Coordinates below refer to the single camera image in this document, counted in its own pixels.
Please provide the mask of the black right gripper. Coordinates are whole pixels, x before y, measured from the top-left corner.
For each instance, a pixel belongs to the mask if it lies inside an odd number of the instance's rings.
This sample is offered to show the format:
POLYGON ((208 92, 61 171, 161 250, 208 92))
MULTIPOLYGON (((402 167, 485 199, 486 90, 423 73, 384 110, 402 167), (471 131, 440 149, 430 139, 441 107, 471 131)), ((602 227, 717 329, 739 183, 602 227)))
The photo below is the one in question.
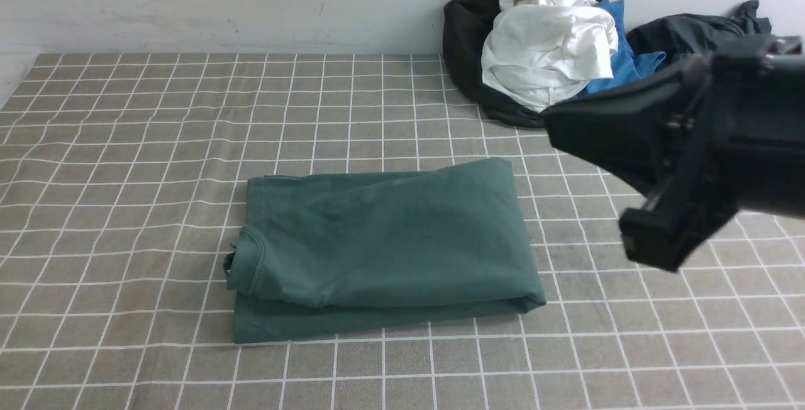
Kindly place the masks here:
POLYGON ((676 272, 740 211, 803 219, 803 39, 756 35, 710 58, 544 110, 552 147, 646 197, 627 258, 676 272))

